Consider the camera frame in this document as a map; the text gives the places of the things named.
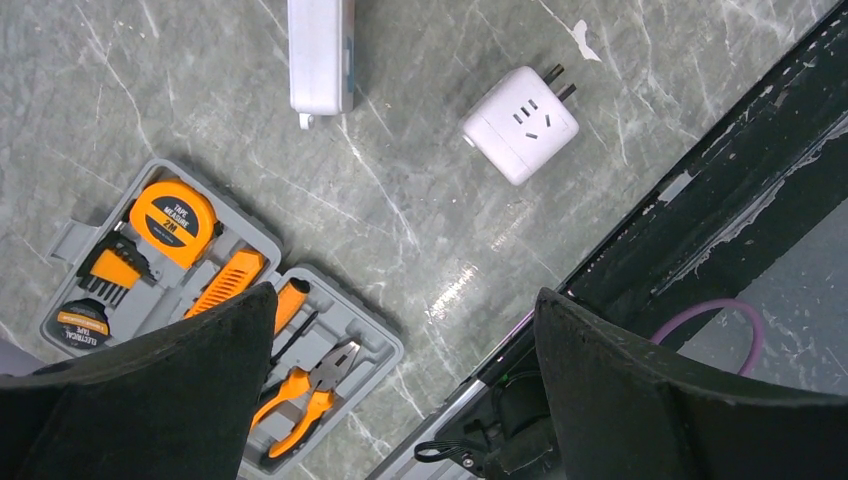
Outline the grey tool tray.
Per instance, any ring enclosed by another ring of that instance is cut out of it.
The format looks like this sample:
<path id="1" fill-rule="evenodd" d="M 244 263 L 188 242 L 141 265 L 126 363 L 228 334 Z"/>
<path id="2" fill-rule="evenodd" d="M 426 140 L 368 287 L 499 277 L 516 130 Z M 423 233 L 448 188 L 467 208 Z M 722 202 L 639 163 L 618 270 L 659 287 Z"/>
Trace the grey tool tray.
<path id="1" fill-rule="evenodd" d="M 285 477 L 401 360 L 399 335 L 328 275 L 287 270 L 281 241 L 190 167 L 150 160 L 100 225 L 69 221 L 50 256 L 69 273 L 40 331 L 80 357 L 198 315 L 267 282 L 278 295 L 270 384 L 334 369 L 337 383 L 267 408 L 242 467 Z"/>

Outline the white power strip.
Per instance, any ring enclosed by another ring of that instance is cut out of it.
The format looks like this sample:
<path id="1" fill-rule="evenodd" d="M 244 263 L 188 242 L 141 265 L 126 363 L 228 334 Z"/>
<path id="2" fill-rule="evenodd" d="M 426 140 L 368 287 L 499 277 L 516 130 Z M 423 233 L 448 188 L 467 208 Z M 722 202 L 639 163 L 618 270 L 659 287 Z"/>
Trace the white power strip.
<path id="1" fill-rule="evenodd" d="M 303 130 L 353 108 L 354 24 L 353 0 L 287 2 L 290 105 Z"/>

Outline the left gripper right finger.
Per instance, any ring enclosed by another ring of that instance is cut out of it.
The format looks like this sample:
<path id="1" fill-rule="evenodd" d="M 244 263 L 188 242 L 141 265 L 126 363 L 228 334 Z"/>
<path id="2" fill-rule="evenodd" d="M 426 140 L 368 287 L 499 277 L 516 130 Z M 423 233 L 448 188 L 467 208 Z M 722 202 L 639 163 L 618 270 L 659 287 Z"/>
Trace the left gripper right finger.
<path id="1" fill-rule="evenodd" d="M 847 400 L 728 373 L 544 288 L 537 357 L 569 479 L 843 479 Z"/>

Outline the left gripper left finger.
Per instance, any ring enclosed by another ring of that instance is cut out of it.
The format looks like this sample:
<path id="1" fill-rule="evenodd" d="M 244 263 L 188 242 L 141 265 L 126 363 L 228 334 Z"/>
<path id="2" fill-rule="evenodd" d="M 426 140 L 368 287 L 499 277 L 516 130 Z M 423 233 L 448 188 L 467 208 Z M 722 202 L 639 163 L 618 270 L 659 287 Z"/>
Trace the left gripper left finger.
<path id="1" fill-rule="evenodd" d="M 261 283 L 117 346 L 1 379 L 5 479 L 233 479 L 278 301 Z"/>

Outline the white cube socket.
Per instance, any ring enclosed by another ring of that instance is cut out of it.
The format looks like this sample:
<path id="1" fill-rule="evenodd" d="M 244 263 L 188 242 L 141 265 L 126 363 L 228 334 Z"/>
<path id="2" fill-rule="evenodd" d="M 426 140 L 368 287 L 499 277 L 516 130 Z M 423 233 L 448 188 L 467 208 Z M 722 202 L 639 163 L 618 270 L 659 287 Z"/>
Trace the white cube socket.
<path id="1" fill-rule="evenodd" d="M 553 88 L 563 72 L 560 64 L 543 76 L 529 66 L 513 69 L 461 122 L 464 140 L 514 186 L 527 181 L 579 133 L 565 105 L 576 86 Z"/>

